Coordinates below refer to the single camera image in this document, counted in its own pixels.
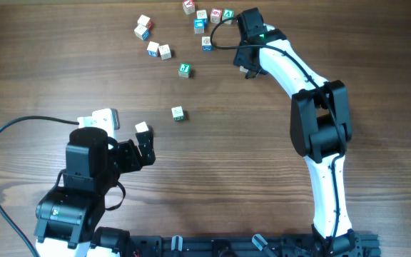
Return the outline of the red V block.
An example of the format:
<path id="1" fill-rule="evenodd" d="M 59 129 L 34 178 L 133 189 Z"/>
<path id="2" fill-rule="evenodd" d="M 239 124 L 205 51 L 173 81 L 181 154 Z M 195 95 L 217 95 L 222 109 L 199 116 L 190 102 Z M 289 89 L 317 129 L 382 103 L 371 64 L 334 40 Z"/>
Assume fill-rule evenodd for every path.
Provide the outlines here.
<path id="1" fill-rule="evenodd" d="M 174 121 L 183 121 L 185 119 L 185 114 L 181 106 L 173 107 L 171 109 Z"/>

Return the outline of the plain white picture block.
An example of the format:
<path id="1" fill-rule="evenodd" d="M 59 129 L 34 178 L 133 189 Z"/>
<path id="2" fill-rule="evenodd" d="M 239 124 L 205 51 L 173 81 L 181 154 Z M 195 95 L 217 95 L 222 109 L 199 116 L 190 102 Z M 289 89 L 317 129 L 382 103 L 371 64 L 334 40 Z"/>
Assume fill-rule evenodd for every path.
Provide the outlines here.
<path id="1" fill-rule="evenodd" d="M 143 133 L 143 132 L 147 132 L 150 131 L 147 123 L 145 121 L 140 122 L 139 124 L 135 125 L 135 129 L 138 133 Z"/>

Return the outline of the green-sided picture block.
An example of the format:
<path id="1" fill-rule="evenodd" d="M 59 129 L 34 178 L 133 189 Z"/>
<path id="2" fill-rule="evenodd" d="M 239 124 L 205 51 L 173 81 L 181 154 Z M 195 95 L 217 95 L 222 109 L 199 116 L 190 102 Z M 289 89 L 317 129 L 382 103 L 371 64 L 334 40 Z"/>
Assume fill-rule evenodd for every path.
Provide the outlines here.
<path id="1" fill-rule="evenodd" d="M 240 66 L 240 72 L 247 73 L 248 70 L 245 67 Z"/>

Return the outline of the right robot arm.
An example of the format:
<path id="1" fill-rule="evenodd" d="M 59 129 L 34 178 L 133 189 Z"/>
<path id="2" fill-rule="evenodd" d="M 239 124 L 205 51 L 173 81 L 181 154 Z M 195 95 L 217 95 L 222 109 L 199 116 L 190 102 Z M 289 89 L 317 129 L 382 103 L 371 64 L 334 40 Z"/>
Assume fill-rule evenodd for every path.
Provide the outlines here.
<path id="1" fill-rule="evenodd" d="M 318 253 L 348 252 L 355 240 L 343 182 L 352 137 L 347 89 L 343 82 L 328 81 L 310 69 L 282 31 L 264 24 L 257 8 L 243 11 L 237 22 L 241 40 L 235 65 L 252 74 L 270 74 L 291 99 L 290 138 L 310 173 Z"/>

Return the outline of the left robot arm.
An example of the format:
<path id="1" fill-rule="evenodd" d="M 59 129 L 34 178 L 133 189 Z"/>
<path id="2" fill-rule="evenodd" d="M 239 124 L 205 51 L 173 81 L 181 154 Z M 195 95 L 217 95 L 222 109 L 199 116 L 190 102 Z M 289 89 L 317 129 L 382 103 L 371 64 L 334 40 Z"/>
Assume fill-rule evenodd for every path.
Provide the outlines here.
<path id="1" fill-rule="evenodd" d="M 36 208 L 36 250 L 40 256 L 120 256 L 129 233 L 100 228 L 109 210 L 105 197 L 122 187 L 121 174 L 154 164 L 153 132 L 146 124 L 137 142 L 117 142 L 102 128 L 84 127 L 70 133 L 66 167 Z"/>

